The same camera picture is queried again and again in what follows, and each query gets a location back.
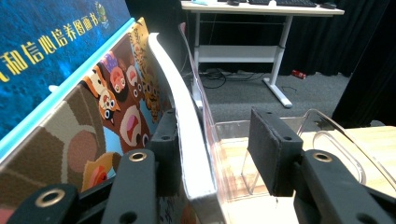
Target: white desk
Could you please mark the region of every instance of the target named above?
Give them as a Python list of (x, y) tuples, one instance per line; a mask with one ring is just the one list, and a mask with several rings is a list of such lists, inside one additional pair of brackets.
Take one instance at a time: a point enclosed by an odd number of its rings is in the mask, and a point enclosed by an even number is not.
[[(182, 1), (181, 5), (184, 10), (189, 10), (196, 14), (194, 60), (197, 68), (199, 63), (273, 63), (271, 77), (265, 78), (263, 81), (282, 105), (287, 108), (292, 107), (292, 103), (276, 86), (276, 78), (282, 62), (293, 16), (331, 17), (344, 14), (344, 10), (340, 9), (270, 7), (251, 5), (249, 3), (240, 3), (238, 7), (232, 7), (224, 2), (204, 6), (190, 1)], [(275, 15), (285, 16), (286, 20), (283, 24), (282, 36), (278, 46), (206, 46), (199, 43), (201, 13)], [(200, 96), (194, 84), (192, 85), (192, 95), (194, 100), (200, 104)]]

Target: gray carpet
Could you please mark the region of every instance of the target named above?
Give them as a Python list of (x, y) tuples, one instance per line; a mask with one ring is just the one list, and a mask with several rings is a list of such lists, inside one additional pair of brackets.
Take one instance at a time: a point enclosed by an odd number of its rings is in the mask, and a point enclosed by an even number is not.
[(349, 81), (343, 75), (323, 76), (315, 74), (306, 79), (294, 76), (279, 76), (276, 85), (292, 102), (292, 108), (285, 108), (262, 82), (265, 75), (255, 75), (249, 81), (234, 81), (232, 78), (245, 78), (237, 75), (223, 79), (210, 80), (201, 77), (205, 93), (215, 122), (249, 120), (252, 106), (264, 108), (280, 118), (300, 117), (308, 109), (315, 108), (331, 117)]

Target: red object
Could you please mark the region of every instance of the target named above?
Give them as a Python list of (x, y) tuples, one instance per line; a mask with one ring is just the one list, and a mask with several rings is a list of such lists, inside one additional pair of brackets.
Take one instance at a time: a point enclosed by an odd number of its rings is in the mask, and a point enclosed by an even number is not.
[(306, 78), (306, 74), (302, 73), (302, 72), (300, 72), (298, 70), (292, 70), (291, 74), (294, 75), (295, 77), (299, 77), (300, 79)]

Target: blue book cover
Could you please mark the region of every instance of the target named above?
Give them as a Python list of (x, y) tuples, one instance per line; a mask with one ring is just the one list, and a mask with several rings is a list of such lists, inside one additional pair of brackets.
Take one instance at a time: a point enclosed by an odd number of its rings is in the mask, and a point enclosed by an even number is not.
[(4, 0), (0, 5), (3, 139), (131, 16), (123, 0)]

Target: desk leg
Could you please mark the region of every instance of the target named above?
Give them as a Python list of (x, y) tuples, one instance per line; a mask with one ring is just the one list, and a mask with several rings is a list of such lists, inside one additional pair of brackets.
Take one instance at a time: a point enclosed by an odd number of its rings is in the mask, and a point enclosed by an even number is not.
[(275, 61), (273, 65), (273, 70), (271, 72), (270, 78), (265, 78), (263, 81), (268, 86), (268, 88), (274, 93), (277, 99), (286, 108), (291, 108), (291, 101), (283, 94), (283, 92), (276, 86), (276, 78), (279, 72), (280, 64), (282, 63), (283, 53), (285, 52), (286, 41), (288, 40), (289, 30), (291, 27), (291, 22), (293, 20), (292, 16), (286, 17), (285, 25), (283, 26), (282, 36), (280, 37), (279, 47), (277, 48)]
[[(195, 43), (194, 43), (194, 61), (195, 61), (195, 67), (196, 71), (198, 71), (198, 65), (199, 65), (199, 33), (200, 33), (200, 25), (201, 25), (201, 14), (200, 13), (195, 13)], [(194, 99), (195, 103), (199, 108), (202, 108), (202, 99), (201, 99), (201, 93), (198, 88), (198, 84), (195, 81), (195, 78), (192, 79), (191, 83), (191, 90), (192, 90), (192, 98)]]

